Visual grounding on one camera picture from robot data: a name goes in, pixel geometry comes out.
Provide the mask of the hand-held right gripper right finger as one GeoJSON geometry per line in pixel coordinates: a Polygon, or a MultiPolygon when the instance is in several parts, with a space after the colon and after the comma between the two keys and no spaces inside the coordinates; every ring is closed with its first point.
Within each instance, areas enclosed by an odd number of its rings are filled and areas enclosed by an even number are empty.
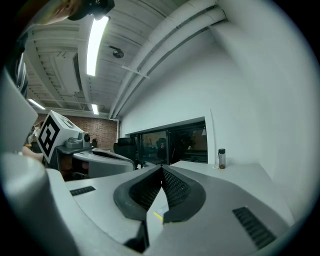
{"type": "Polygon", "coordinates": [[[150,256],[247,256],[257,247],[234,214],[248,208],[276,237],[293,224],[292,213],[260,165],[174,165],[177,172],[198,181],[206,199],[189,220],[166,223],[149,246],[150,256]]]}

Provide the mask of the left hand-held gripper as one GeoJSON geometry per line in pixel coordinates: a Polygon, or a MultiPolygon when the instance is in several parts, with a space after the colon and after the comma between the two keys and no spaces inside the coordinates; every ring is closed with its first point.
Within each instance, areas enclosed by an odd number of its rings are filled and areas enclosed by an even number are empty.
{"type": "Polygon", "coordinates": [[[37,143],[49,168],[60,170],[63,155],[88,162],[88,178],[113,176],[135,170],[134,162],[129,158],[111,151],[83,147],[79,137],[85,132],[67,117],[51,110],[46,116],[37,143]]]}

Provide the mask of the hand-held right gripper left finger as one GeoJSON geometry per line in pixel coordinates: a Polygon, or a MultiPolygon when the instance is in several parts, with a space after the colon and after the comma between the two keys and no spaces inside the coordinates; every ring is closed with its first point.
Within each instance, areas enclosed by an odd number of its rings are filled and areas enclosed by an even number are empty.
{"type": "Polygon", "coordinates": [[[149,166],[117,175],[67,181],[65,184],[70,191],[83,187],[94,187],[95,190],[93,191],[76,195],[74,197],[75,201],[84,213],[105,233],[115,241],[125,243],[136,237],[140,222],[126,218],[121,213],[114,202],[114,191],[122,183],[151,169],[152,167],[149,166]]]}

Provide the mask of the white booklet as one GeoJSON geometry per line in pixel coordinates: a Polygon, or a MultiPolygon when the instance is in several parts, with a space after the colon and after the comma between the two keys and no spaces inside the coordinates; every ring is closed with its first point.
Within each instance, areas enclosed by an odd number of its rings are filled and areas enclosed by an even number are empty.
{"type": "Polygon", "coordinates": [[[161,188],[147,212],[147,223],[163,223],[164,214],[169,210],[167,197],[161,188]]]}

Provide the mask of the person's left forearm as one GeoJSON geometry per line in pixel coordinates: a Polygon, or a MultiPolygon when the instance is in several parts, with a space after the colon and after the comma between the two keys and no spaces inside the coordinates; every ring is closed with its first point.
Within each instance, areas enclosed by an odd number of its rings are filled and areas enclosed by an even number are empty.
{"type": "Polygon", "coordinates": [[[21,152],[22,152],[23,156],[33,158],[33,159],[39,161],[40,163],[43,162],[44,156],[42,153],[35,153],[26,146],[23,146],[21,152]]]}

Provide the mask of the person's left hand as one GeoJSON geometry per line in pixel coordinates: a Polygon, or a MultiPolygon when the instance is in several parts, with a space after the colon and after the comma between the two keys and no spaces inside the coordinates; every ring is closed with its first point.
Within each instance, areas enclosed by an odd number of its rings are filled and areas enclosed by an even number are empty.
{"type": "Polygon", "coordinates": [[[65,181],[72,181],[76,178],[76,173],[88,174],[89,163],[76,158],[72,155],[63,155],[60,159],[60,173],[65,181]]]}

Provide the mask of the clear bottle with black cap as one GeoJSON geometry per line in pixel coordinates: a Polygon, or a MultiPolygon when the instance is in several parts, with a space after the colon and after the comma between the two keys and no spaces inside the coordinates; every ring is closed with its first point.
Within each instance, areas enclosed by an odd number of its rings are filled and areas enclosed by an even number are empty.
{"type": "Polygon", "coordinates": [[[220,169],[226,168],[226,150],[224,148],[220,148],[218,150],[218,166],[220,169]]]}

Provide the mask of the large dark window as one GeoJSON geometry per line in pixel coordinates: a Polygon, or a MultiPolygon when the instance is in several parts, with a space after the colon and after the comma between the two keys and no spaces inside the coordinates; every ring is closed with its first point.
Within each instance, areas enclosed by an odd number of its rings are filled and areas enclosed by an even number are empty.
{"type": "Polygon", "coordinates": [[[172,165],[179,161],[207,163],[208,143],[204,121],[133,133],[140,161],[172,165]]]}

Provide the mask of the white ceiling air conditioner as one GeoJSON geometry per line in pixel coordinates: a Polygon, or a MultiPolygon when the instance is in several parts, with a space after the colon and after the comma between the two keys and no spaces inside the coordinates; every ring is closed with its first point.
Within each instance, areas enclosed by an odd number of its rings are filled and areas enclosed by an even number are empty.
{"type": "Polygon", "coordinates": [[[80,92],[74,63],[76,56],[75,52],[59,52],[49,57],[60,86],[69,95],[80,92]]]}

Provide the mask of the person's striped shirt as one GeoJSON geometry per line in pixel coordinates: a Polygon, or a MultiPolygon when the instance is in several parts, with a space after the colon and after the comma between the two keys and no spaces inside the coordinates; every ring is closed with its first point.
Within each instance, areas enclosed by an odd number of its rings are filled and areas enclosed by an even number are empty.
{"type": "Polygon", "coordinates": [[[5,64],[11,79],[25,99],[29,84],[26,64],[23,60],[27,39],[27,32],[18,38],[5,64]]]}

